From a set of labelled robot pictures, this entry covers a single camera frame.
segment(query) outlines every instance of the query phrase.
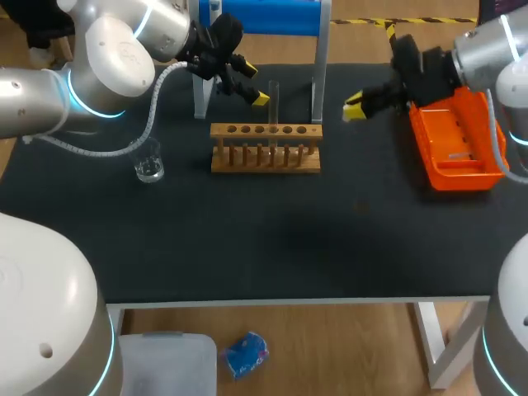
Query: blue panel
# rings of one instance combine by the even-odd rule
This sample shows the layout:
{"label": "blue panel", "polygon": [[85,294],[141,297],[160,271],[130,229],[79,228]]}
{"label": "blue panel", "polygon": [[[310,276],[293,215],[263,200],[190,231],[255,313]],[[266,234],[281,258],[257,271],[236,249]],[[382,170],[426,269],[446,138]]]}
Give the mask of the blue panel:
{"label": "blue panel", "polygon": [[[318,0],[223,0],[222,12],[239,19],[244,33],[319,35]],[[209,25],[209,0],[200,0],[200,23]]]}

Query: wooden floor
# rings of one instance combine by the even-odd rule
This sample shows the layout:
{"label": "wooden floor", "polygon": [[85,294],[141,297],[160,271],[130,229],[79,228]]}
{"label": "wooden floor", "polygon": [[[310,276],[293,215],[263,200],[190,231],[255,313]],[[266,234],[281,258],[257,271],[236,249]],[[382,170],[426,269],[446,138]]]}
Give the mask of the wooden floor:
{"label": "wooden floor", "polygon": [[[332,18],[476,17],[477,0],[334,0]],[[460,25],[397,25],[411,33],[421,49],[441,45],[471,28]],[[246,35],[240,52],[254,64],[301,64],[314,60],[316,41],[307,37]],[[329,62],[390,61],[385,32],[375,26],[332,26]],[[0,20],[0,65],[28,67],[23,34]],[[0,175],[12,141],[0,141]],[[462,304],[438,304],[446,330]],[[219,396],[425,396],[432,393],[424,375],[416,321],[406,304],[293,307],[159,309],[128,312],[126,332],[177,330],[211,336],[219,350],[245,332],[261,334],[270,359],[234,383],[219,365]],[[444,392],[477,394],[470,367]]]}

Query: yellow black tape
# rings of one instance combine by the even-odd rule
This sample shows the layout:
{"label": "yellow black tape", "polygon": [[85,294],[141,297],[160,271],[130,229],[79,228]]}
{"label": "yellow black tape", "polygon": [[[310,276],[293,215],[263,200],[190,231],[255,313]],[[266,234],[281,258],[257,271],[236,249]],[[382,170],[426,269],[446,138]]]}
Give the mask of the yellow black tape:
{"label": "yellow black tape", "polygon": [[364,25],[371,24],[379,27],[385,23],[477,23],[477,18],[358,18],[358,19],[333,19],[331,25]]}
{"label": "yellow black tape", "polygon": [[391,22],[385,22],[385,31],[387,32],[390,48],[393,48],[396,41],[396,25]]}

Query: test tube rack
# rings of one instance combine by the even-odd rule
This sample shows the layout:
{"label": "test tube rack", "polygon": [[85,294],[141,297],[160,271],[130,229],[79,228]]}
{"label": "test tube rack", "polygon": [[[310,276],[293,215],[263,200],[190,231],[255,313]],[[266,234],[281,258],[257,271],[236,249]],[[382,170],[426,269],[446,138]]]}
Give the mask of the test tube rack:
{"label": "test tube rack", "polygon": [[[320,173],[317,142],[323,140],[323,126],[311,124],[211,124],[216,140],[212,172],[222,173]],[[247,141],[271,141],[249,145]]]}

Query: orange plastic basket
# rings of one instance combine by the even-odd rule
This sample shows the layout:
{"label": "orange plastic basket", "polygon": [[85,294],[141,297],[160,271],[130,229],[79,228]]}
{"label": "orange plastic basket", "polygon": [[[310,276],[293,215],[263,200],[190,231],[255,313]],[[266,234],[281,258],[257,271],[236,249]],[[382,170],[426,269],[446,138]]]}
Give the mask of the orange plastic basket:
{"label": "orange plastic basket", "polygon": [[[432,105],[409,111],[427,175],[438,191],[489,190],[504,173],[495,163],[482,93],[467,87]],[[497,123],[502,160],[508,166],[506,139]]]}

